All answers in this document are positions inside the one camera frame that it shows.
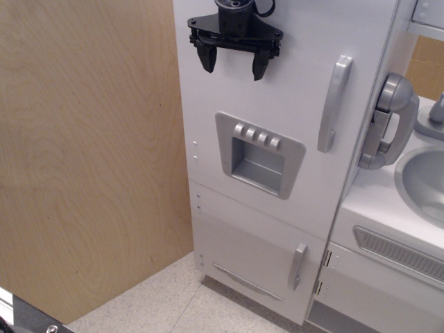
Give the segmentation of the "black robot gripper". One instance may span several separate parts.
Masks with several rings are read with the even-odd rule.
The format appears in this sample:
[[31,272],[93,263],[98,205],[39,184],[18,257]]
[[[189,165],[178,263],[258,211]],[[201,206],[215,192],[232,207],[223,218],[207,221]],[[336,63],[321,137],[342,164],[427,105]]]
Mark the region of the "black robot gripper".
[[188,19],[190,42],[196,47],[203,69],[214,71],[217,49],[232,49],[254,53],[254,81],[263,79],[269,60],[280,54],[284,33],[263,19],[270,17],[275,1],[260,10],[261,1],[216,1],[218,12]]

